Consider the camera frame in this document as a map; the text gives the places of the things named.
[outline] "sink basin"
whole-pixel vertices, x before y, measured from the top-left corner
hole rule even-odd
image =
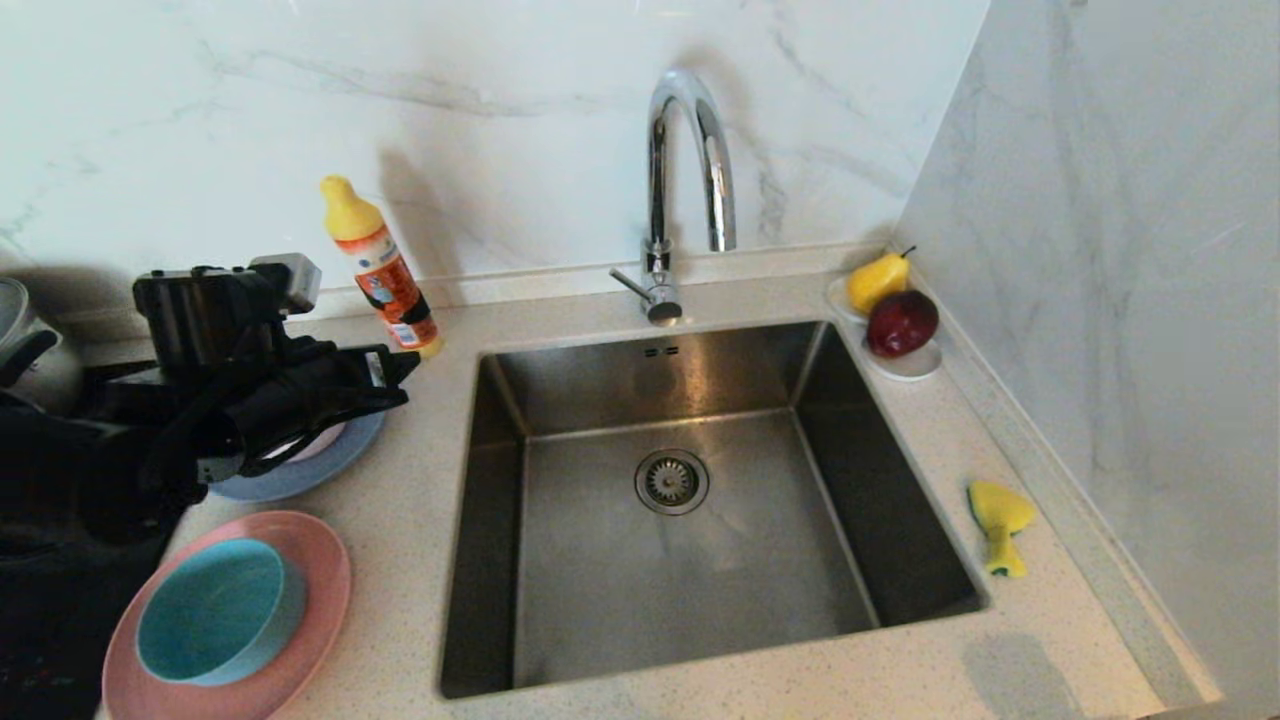
[[[477,372],[447,698],[983,606],[829,323]]]

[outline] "marble wall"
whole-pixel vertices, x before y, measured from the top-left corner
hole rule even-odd
[[[855,241],[901,214],[987,5],[0,0],[0,272],[56,278],[59,311],[289,250],[349,286],[334,172],[419,277],[635,260],[676,64],[730,128],[744,251]],[[686,136],[675,220],[707,252]]]
[[[1280,714],[1280,15],[996,0],[899,224],[1228,701]]]

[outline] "faucet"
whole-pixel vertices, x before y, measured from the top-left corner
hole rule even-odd
[[[649,234],[641,240],[641,283],[617,268],[609,274],[640,296],[640,309],[655,325],[672,325],[684,315],[671,266],[667,237],[667,109],[680,105],[698,141],[707,193],[707,232],[713,252],[737,247],[733,223],[733,179],[728,145],[710,91],[689,70],[668,70],[649,100]]]

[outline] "pear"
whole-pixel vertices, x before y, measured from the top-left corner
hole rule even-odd
[[[911,261],[906,259],[915,246],[899,255],[888,252],[879,260],[868,263],[858,268],[849,275],[845,290],[849,292],[849,304],[863,315],[870,315],[876,304],[895,292],[906,290],[906,275],[911,272]]]

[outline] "teal bowl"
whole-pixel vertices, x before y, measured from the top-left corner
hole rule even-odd
[[[306,605],[306,579],[274,547],[220,542],[156,588],[138,621],[138,660],[168,683],[234,683],[284,650]]]

